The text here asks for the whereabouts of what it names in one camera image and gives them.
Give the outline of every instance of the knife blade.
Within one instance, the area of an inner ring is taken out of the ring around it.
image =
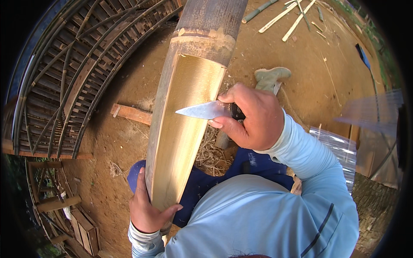
[[[244,113],[235,103],[224,103],[219,100],[185,107],[175,113],[201,119],[214,119],[218,116],[232,117],[235,120],[245,119]]]

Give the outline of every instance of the dirt ground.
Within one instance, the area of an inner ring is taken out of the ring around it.
[[[251,0],[245,14],[267,0]],[[325,23],[318,19],[316,6],[307,13],[323,30],[326,39],[311,31],[303,20],[293,36],[281,38],[297,18],[298,8],[277,21],[263,34],[258,30],[281,12],[279,1],[247,24],[241,24],[236,49],[221,90],[235,82],[255,87],[254,71],[284,66],[292,77],[284,80],[278,93],[288,114],[302,123],[348,137],[349,126],[334,122],[349,99],[374,94],[370,72],[360,59],[355,44],[365,46],[356,36],[322,7]],[[302,7],[309,1],[303,1]],[[119,103],[147,111],[153,108],[163,63],[176,23],[156,31],[131,56],[118,72],[101,99],[88,124],[81,152],[92,152],[93,160],[63,160],[71,189],[82,198],[82,207],[100,227],[102,257],[130,257],[128,240],[129,206],[132,196],[126,180],[128,169],[146,157],[149,126],[110,114],[112,104]],[[376,56],[366,52],[380,92],[383,84]],[[123,175],[112,177],[109,162],[119,165]]]

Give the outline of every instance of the right hand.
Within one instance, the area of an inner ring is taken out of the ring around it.
[[[238,146],[265,150],[277,142],[284,128],[284,113],[272,92],[236,83],[218,99],[225,103],[235,102],[246,117],[244,126],[226,116],[208,121],[212,127],[225,132]]]

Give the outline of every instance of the wooden crate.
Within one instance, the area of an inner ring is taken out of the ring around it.
[[[81,208],[71,210],[72,226],[76,240],[93,256],[100,250],[99,228],[92,218]]]

